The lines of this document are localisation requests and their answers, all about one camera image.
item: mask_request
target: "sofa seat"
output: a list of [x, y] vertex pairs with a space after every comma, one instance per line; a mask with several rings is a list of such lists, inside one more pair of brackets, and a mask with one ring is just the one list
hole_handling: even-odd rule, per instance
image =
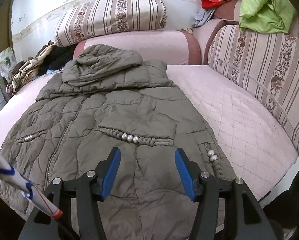
[[207, 65], [169, 65], [167, 75], [213, 128], [236, 175], [261, 199], [298, 157], [284, 129], [255, 97]]

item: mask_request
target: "gray cloth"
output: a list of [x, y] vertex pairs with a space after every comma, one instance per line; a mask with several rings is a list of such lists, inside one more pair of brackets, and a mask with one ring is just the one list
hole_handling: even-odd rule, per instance
[[[138, 143], [121, 139], [138, 136]], [[55, 74], [5, 139], [1, 154], [45, 190], [53, 178], [80, 177], [112, 147], [121, 163], [111, 196], [99, 204], [107, 239], [185, 239], [197, 203], [185, 196], [174, 153], [182, 147], [203, 171], [232, 180], [235, 173], [213, 130], [166, 64], [107, 45], [90, 46]], [[207, 152], [219, 157], [210, 162]], [[27, 216], [32, 204], [0, 181], [11, 207]]]
[[213, 9], [200, 9], [197, 14], [195, 15], [195, 23], [194, 23], [194, 28], [197, 28], [197, 27], [201, 27], [203, 26], [206, 22], [208, 22], [214, 12], [215, 12], [216, 8], [213, 8]]

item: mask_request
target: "jacket zipper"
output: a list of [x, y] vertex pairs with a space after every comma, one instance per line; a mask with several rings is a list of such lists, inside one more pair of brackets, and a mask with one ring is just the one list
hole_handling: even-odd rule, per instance
[[85, 103], [85, 100], [87, 98], [85, 98], [81, 105], [80, 105], [80, 108], [78, 109], [75, 117], [68, 123], [64, 133], [62, 134], [62, 137], [61, 137], [61, 140], [59, 142], [59, 145], [57, 147], [57, 150], [53, 153], [52, 157], [51, 157], [51, 160], [50, 160], [50, 163], [48, 165], [48, 172], [47, 172], [47, 178], [46, 178], [46, 183], [45, 183], [45, 186], [44, 186], [44, 190], [46, 189], [46, 187], [48, 186], [48, 184], [51, 183], [51, 176], [52, 176], [52, 171], [53, 171], [53, 167], [54, 167], [54, 164], [55, 164], [55, 161], [56, 161], [56, 158], [58, 157], [60, 151], [62, 150], [62, 147], [63, 147], [63, 144], [64, 144], [64, 141], [66, 140], [67, 138], [67, 133], [71, 127], [71, 125], [74, 123], [75, 119], [77, 118], [77, 116], [79, 115], [81, 109], [82, 109], [82, 106], [83, 104]]

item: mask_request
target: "silver bolt head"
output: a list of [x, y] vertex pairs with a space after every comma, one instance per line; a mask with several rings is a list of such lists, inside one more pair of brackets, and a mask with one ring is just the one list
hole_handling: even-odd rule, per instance
[[202, 176], [203, 178], [208, 178], [209, 175], [210, 175], [210, 174], [209, 174], [207, 171], [202, 171], [202, 172], [201, 172], [201, 176]]
[[242, 185], [244, 183], [244, 180], [242, 178], [236, 178], [235, 182], [239, 185]]
[[53, 181], [52, 181], [52, 183], [54, 184], [54, 185], [57, 185], [57, 184], [59, 184], [61, 182], [61, 179], [60, 178], [55, 178], [55, 179], [53, 179]]
[[86, 173], [86, 176], [88, 176], [88, 177], [94, 177], [95, 176], [95, 171], [88, 171]]

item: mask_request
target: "floral striped pillow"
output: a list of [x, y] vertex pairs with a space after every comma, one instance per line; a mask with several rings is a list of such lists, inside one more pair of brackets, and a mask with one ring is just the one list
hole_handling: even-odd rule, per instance
[[240, 31], [238, 25], [228, 25], [212, 42], [208, 62], [255, 96], [299, 152], [299, 38]]
[[55, 43], [66, 47], [111, 33], [158, 30], [166, 25], [162, 0], [95, 0], [67, 11], [55, 29]]

